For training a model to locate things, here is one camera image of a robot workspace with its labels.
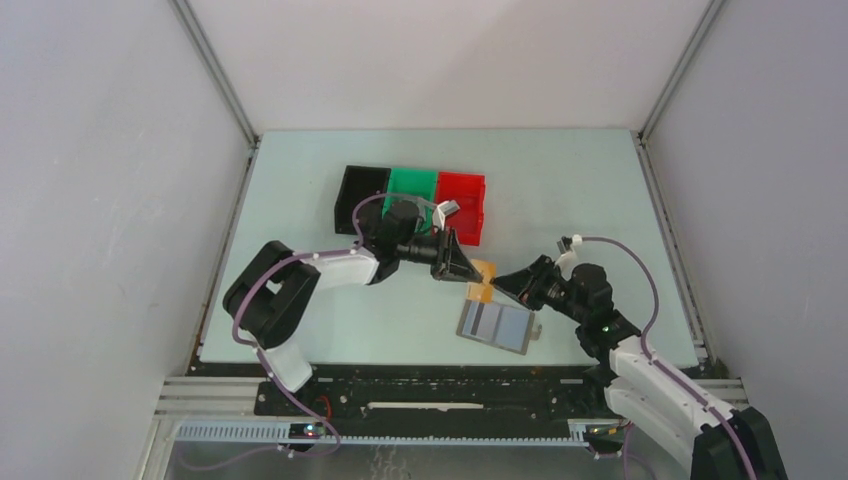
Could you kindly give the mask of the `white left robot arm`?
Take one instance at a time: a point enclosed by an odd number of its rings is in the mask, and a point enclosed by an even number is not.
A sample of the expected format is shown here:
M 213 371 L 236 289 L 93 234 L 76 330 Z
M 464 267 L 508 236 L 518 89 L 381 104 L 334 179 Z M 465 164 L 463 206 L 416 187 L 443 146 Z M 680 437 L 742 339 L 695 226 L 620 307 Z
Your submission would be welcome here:
M 346 286 L 376 285 L 402 262 L 426 265 L 437 281 L 481 283 L 482 274 L 462 251 L 457 232 L 447 225 L 454 200 L 433 203 L 406 194 L 390 195 L 387 211 L 371 208 L 372 195 L 351 214 L 356 240 L 338 250 L 298 253 L 284 243 L 266 243 L 224 295 L 233 340 L 250 347 L 279 388 L 278 404 L 304 416 L 316 403 L 307 383 L 312 366 L 293 336 L 313 295 Z

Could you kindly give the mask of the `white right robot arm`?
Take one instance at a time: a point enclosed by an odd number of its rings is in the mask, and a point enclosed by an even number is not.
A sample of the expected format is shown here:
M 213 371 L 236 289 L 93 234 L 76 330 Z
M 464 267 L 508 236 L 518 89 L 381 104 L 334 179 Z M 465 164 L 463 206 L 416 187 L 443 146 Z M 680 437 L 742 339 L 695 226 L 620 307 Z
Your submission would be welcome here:
M 565 278 L 540 256 L 493 279 L 521 306 L 559 312 L 577 324 L 580 346 L 597 365 L 581 392 L 596 418 L 625 417 L 671 455 L 692 479 L 784 479 L 787 472 L 769 421 L 709 393 L 662 358 L 645 332 L 614 306 L 605 270 L 579 264 Z

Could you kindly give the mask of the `gold orange card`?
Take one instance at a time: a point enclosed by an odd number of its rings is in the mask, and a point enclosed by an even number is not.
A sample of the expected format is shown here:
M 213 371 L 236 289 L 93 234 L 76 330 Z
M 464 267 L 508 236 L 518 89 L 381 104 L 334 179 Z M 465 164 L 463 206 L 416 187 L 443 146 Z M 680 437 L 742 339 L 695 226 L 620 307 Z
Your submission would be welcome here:
M 496 276 L 496 264 L 479 259 L 472 259 L 471 262 L 481 275 L 482 280 L 476 283 L 468 283 L 466 298 L 470 301 L 490 303 L 495 291 L 491 281 Z

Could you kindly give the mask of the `beige leather card holder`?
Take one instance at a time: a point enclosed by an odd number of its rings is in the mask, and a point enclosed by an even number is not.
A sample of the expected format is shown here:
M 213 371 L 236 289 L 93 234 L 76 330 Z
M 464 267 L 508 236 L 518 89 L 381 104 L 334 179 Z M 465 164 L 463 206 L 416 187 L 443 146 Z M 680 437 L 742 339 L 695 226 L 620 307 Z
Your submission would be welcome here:
M 533 311 L 472 300 L 465 302 L 456 330 L 461 338 L 518 355 L 526 355 L 541 333 Z

